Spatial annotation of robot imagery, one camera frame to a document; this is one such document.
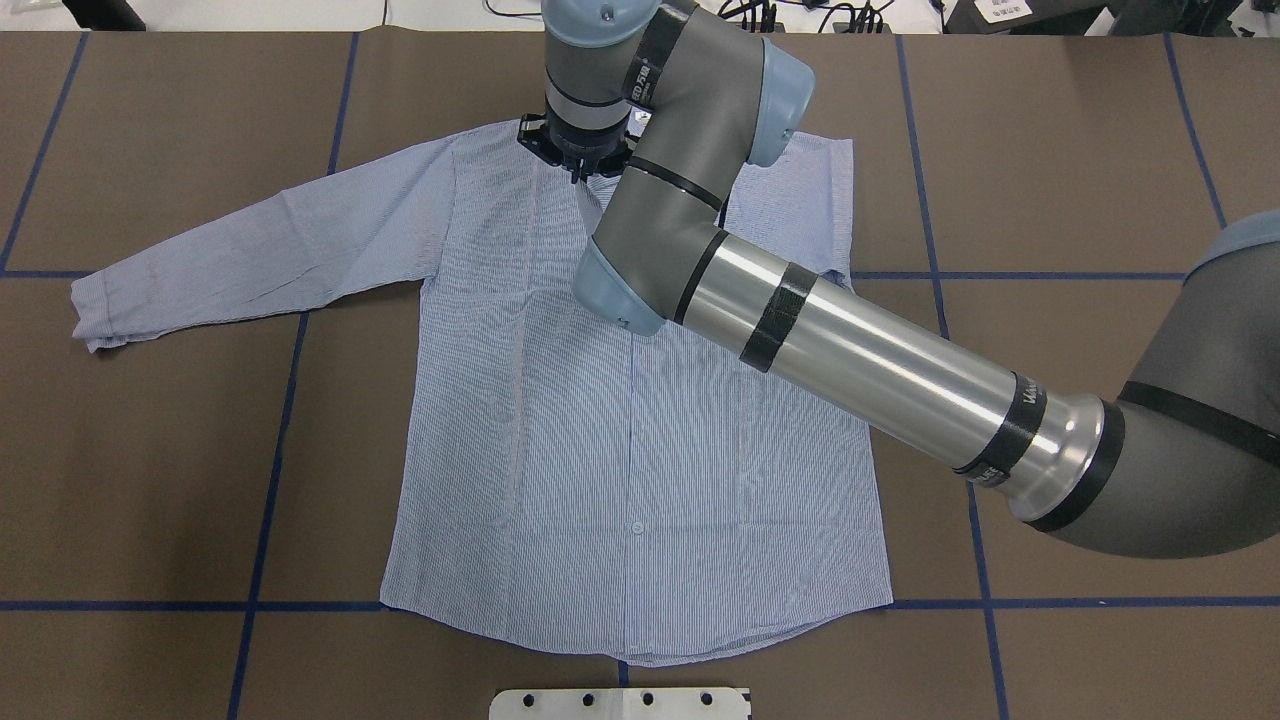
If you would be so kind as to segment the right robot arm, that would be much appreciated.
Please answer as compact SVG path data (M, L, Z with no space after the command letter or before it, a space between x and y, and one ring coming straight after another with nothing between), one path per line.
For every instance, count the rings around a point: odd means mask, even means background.
M1277 534L1277 213L1228 225L1112 402L1062 397L719 225L774 164L814 72L695 1L544 1L547 110L518 140L620 179L576 300L673 322L995 489L1069 544L1190 559Z

